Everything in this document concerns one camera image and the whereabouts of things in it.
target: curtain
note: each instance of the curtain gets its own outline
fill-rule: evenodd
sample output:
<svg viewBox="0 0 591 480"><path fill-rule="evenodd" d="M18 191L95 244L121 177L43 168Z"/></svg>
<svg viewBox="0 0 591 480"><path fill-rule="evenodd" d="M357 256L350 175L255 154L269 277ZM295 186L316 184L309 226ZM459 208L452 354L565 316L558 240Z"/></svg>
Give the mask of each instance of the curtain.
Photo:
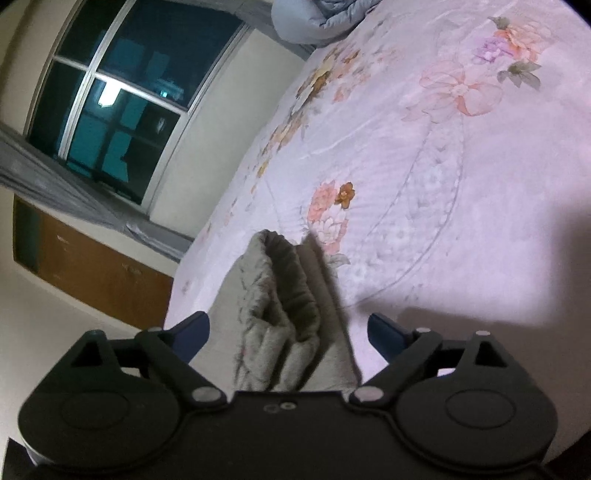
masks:
<svg viewBox="0 0 591 480"><path fill-rule="evenodd" d="M300 58L307 60L314 51L312 45L296 45L279 38L273 21L271 20L271 3L265 0L168 0L197 7L213 8L236 15L247 25L250 25L267 37L280 43Z"/></svg>
<svg viewBox="0 0 591 480"><path fill-rule="evenodd" d="M2 123L0 185L41 205L121 232L175 261L181 260L192 242L76 176Z"/></svg>

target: window frame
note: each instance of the window frame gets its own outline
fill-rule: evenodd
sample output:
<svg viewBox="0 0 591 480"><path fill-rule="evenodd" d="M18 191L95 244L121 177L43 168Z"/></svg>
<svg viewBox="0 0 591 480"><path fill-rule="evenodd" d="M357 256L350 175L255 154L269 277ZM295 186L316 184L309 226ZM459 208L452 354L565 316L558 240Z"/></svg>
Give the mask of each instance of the window frame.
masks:
<svg viewBox="0 0 591 480"><path fill-rule="evenodd" d="M161 190L165 173L170 165L170 161L174 157L177 147L183 139L183 135L188 125L191 123L191 120L198 114L200 105L202 103L203 98L205 97L205 94L207 93L207 90L214 82L215 78L218 76L220 71L223 69L224 65L226 65L228 61L231 60L231 58L237 51L238 45L241 45L246 40L246 38L248 37L247 34L249 34L252 31L252 28L244 22L241 23L241 25L234 32L233 36L231 36L231 38L228 40L222 51L216 57L216 60L213 62L210 69L207 71L205 77L201 81L201 84L199 84L199 86L197 87L193 97L191 98L191 101L189 102L188 107L185 108L170 100L158 96L154 92L146 90L138 85L134 85L128 82L127 80L121 79L120 77L99 70L99 65L109 45L115 38L116 33L123 25L125 18L132 11L136 1L138 0L125 1L123 6L121 7L121 10L117 13L115 19L109 26L109 29L105 33L105 36L102 38L88 66L84 65L81 62L72 59L67 59L57 54L61 47L61 44L66 38L66 35L70 31L70 27L72 26L74 20L78 16L78 13L86 3L86 0L79 0L77 2L77 4L73 7L72 11L70 12L70 15L68 15L68 17L66 18L66 21L64 22L64 25L60 30L60 34L51 48L50 54L47 58L41 76L37 83L37 88L35 90L34 97L31 101L29 113L27 116L25 137L28 138L28 136L31 133L33 120L37 113L37 106L39 104L39 100L41 99L41 95L43 94L47 77L49 76L49 72L54 62L59 62L68 65L69 67L81 70L85 73L84 78L82 79L82 83L80 84L78 92L76 93L76 96L74 98L74 103L72 104L70 113L68 115L68 120L66 122L66 127L64 130L64 134L61 138L60 148L58 151L57 161L62 163L64 166L66 163L68 153L70 151L70 147L72 146L74 132L78 125L78 121L82 114L84 104L90 93L90 89L95 79L102 80L103 82L117 82L118 86L121 87L122 90L125 90L133 95L137 95L140 98L148 100L158 106L165 108L166 110L176 113L177 115L179 115L179 119L172 133L170 134L170 137L168 138L168 141L162 151L162 154L160 155L160 158L158 159L158 163L154 169L154 172L152 173L150 183L148 184L148 187L142 199L142 203L140 205L132 202L131 200L128 200L125 197L122 197L121 195L118 195L114 191L114 189L108 186L107 184L100 183L100 185L103 186L107 192L116 196L119 200L122 200L130 206L134 207L135 209L141 211L142 213L146 213L149 215L154 207L154 203Z"/></svg>

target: gray blanket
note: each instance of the gray blanket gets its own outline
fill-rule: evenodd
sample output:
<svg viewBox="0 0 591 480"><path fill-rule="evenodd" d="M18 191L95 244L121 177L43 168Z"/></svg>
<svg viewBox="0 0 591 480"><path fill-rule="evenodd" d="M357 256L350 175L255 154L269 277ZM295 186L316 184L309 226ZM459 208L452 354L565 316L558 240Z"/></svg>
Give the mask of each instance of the gray blanket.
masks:
<svg viewBox="0 0 591 480"><path fill-rule="evenodd" d="M256 234L209 311L211 333L191 366L228 396L247 391L352 391L348 337L314 246Z"/></svg>

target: mattress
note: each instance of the mattress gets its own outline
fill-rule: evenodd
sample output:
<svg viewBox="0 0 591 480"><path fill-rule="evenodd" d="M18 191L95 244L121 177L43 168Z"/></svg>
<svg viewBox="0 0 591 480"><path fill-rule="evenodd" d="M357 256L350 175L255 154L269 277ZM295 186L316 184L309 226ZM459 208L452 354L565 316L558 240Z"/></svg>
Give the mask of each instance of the mattress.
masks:
<svg viewBox="0 0 591 480"><path fill-rule="evenodd" d="M365 380L373 312L490 330L556 405L557 456L591 427L590 41L561 0L383 0L285 93L166 326L208 310L255 232L312 235Z"/></svg>

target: pink flower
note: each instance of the pink flower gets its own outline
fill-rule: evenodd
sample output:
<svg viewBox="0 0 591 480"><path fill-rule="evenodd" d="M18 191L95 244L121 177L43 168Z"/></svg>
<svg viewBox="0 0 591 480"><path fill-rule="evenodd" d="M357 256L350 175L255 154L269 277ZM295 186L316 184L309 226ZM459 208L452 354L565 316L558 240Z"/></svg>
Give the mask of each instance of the pink flower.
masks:
<svg viewBox="0 0 591 480"><path fill-rule="evenodd" d="M404 121L416 120L425 113L436 124L449 119L456 111L466 116L484 115L503 96L496 79L490 76L469 79L464 67L450 60L439 61L425 70L419 84L429 93L408 108Z"/></svg>
<svg viewBox="0 0 591 480"><path fill-rule="evenodd" d="M324 253L336 255L340 250L340 242L347 233L348 223L346 212L339 205L332 205L317 221L309 222L309 228Z"/></svg>
<svg viewBox="0 0 591 480"><path fill-rule="evenodd" d="M484 45L474 51L474 63L494 63L499 57L512 57L509 42L504 38L492 37L484 40Z"/></svg>
<svg viewBox="0 0 591 480"><path fill-rule="evenodd" d="M535 62L552 43L550 30L539 22L529 22L525 25L509 24L506 29L497 30L494 35L509 42L516 60Z"/></svg>
<svg viewBox="0 0 591 480"><path fill-rule="evenodd" d="M320 185L312 196L310 208L308 209L308 222L318 222L322 214L334 204L338 194L339 191L335 188L334 180Z"/></svg>

